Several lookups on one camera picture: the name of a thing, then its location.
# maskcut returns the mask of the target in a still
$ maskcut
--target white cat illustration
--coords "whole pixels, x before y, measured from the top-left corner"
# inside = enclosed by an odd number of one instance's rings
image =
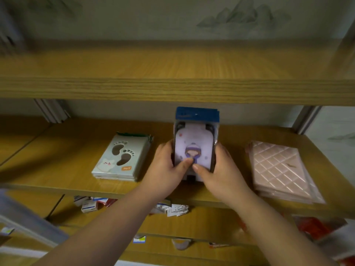
[[[115,166],[115,160],[103,159],[97,168],[105,173],[109,172]]]

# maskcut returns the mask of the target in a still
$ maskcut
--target forearm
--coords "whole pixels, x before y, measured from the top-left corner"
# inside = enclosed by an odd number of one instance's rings
[[[240,199],[236,198],[231,207],[246,223],[271,265],[336,265],[253,192],[245,192]]]
[[[156,203],[135,188],[35,265],[114,265]]]

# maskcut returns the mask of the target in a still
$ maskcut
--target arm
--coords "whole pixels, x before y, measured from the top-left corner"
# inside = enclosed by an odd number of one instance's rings
[[[161,144],[137,188],[33,265],[114,265],[150,210],[177,187],[193,162],[186,159],[174,168],[171,152],[171,142]]]
[[[192,167],[202,177],[207,189],[239,214],[271,265],[336,265],[251,191],[221,144],[216,146],[214,173],[197,164]]]

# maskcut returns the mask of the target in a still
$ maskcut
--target orange label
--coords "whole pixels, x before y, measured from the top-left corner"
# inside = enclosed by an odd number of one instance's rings
[[[131,170],[132,169],[132,166],[124,166],[124,167],[122,167],[122,171],[129,171],[129,170]]]

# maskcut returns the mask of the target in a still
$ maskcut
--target wall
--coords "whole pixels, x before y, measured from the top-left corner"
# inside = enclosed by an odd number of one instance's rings
[[[34,39],[342,38],[355,0],[5,0]]]
[[[322,107],[306,135],[355,186],[355,107]]]
[[[146,101],[66,100],[72,116],[173,122],[177,106],[217,108],[222,124],[291,127],[301,106],[269,104],[218,104]],[[0,114],[38,115],[32,99],[1,99]]]

